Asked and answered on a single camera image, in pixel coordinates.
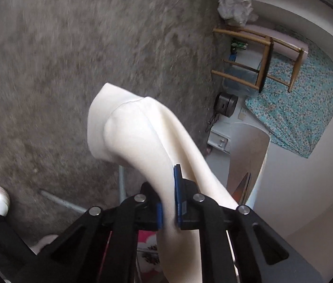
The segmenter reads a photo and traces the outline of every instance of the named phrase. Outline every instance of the white cloth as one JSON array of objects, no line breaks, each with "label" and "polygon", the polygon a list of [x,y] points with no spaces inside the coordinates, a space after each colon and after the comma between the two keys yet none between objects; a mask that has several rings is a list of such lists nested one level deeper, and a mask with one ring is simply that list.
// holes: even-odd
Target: white cloth
[{"label": "white cloth", "polygon": [[175,225],[173,167],[181,164],[182,176],[195,181],[200,192],[219,205],[231,209],[238,205],[180,121],[155,99],[107,83],[90,106],[88,145],[98,159],[139,170],[160,196],[164,218],[157,241],[168,281],[202,282],[198,231],[181,231]]}]

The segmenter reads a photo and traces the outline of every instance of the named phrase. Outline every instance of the patterned bedspread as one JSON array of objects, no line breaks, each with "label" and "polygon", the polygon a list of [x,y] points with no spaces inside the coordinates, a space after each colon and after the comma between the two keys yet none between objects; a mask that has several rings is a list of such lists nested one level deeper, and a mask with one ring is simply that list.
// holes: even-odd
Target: patterned bedspread
[{"label": "patterned bedspread", "polygon": [[[333,62],[312,41],[281,26],[276,30],[309,45],[291,93],[287,87],[266,79],[264,90],[245,104],[268,127],[272,142],[308,158],[333,116]],[[294,62],[273,53],[269,74],[290,81]]]}]

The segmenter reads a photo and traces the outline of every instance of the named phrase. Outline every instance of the black device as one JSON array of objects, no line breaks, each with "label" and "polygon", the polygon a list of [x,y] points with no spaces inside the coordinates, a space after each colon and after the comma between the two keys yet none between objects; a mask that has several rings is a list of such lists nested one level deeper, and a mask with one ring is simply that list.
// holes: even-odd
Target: black device
[{"label": "black device", "polygon": [[[175,166],[175,203],[179,228],[199,230],[203,283],[323,282],[248,206],[219,206],[195,182],[183,179],[180,165]],[[133,283],[138,231],[161,227],[160,198],[145,182],[139,194],[116,208],[90,208],[12,283]]]},{"label": "black device", "polygon": [[221,92],[217,95],[214,111],[215,113],[222,114],[226,117],[231,117],[235,111],[236,104],[239,98],[235,95],[230,95],[229,93]]}]

